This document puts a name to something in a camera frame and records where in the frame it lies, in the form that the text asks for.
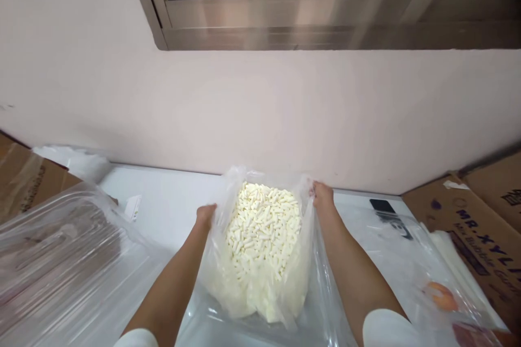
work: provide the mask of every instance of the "window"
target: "window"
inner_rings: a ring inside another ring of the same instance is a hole
[[[519,0],[141,0],[162,50],[521,47]]]

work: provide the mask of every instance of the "wall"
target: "wall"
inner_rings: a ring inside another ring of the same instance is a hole
[[[519,50],[166,53],[138,0],[0,10],[0,128],[29,145],[400,194],[521,138]]]

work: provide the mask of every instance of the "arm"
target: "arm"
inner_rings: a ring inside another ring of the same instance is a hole
[[[314,188],[327,258],[347,321],[358,345],[363,347],[363,324],[371,311],[389,309],[407,316],[380,271],[344,225],[333,202],[333,189],[319,182],[314,183]]]
[[[123,331],[145,328],[159,347],[175,344],[192,296],[216,205],[197,209],[197,219],[185,243],[168,262]]]

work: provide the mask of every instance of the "brown cardboard box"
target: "brown cardboard box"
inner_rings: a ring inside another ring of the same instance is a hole
[[[0,134],[0,224],[81,180]]]
[[[492,307],[521,335],[521,234],[449,175],[402,195],[430,231],[448,232]]]
[[[521,233],[521,152],[478,168],[463,181]]]

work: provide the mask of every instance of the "white tape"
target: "white tape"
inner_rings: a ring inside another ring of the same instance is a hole
[[[466,184],[463,184],[463,183],[458,184],[455,182],[446,181],[443,185],[445,186],[446,189],[455,188],[458,190],[470,190],[470,188]]]

